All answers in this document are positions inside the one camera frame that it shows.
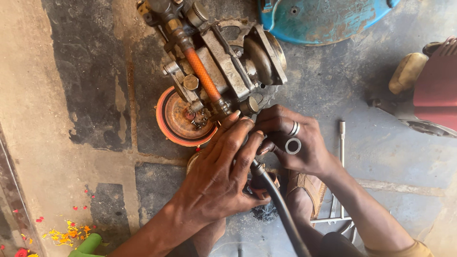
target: red flower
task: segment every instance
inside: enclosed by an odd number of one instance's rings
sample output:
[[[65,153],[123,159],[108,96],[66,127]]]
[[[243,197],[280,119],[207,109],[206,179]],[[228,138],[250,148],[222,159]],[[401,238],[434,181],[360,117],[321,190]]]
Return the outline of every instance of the red flower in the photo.
[[[26,257],[27,256],[27,249],[24,248],[19,248],[17,253],[14,255],[14,257]]]

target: green object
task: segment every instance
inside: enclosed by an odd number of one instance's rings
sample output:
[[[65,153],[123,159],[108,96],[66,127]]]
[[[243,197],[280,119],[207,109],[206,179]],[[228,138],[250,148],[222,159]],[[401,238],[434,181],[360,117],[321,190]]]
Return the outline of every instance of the green object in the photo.
[[[101,243],[101,236],[97,233],[90,234],[84,242],[76,249],[71,251],[68,257],[104,257],[101,255],[93,255],[92,252]]]

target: hand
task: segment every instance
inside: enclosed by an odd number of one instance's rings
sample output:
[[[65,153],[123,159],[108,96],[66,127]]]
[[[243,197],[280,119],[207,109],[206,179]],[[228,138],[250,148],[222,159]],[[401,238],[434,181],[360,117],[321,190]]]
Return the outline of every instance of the hand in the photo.
[[[296,138],[301,141],[302,148],[297,154],[290,155],[279,149],[275,142],[292,131],[294,121],[300,123]],[[276,104],[257,115],[253,131],[256,130],[261,130],[268,136],[257,154],[274,152],[287,169],[321,177],[341,167],[340,161],[327,151],[319,124],[313,117],[305,117]]]
[[[255,151],[264,138],[261,131],[254,132],[240,149],[253,127],[252,120],[239,119],[239,111],[229,115],[171,202],[204,224],[269,203],[269,198],[259,200],[242,192]]]

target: sleeve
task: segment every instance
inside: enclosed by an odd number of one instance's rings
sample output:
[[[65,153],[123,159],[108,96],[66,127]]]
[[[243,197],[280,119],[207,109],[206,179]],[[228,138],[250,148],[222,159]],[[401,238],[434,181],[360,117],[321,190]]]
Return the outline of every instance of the sleeve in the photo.
[[[398,252],[374,251],[366,247],[365,250],[369,257],[434,257],[430,249],[417,240],[410,248]]]

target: fingernail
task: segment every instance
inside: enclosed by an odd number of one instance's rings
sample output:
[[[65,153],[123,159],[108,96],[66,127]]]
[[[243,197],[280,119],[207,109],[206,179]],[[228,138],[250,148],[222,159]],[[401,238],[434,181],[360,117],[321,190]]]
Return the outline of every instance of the fingernail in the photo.
[[[239,116],[240,113],[241,113],[240,110],[236,110],[234,113],[230,114],[230,116],[229,116],[228,119],[229,119],[230,121],[234,121],[234,120],[236,120],[236,119],[238,118],[238,116]]]

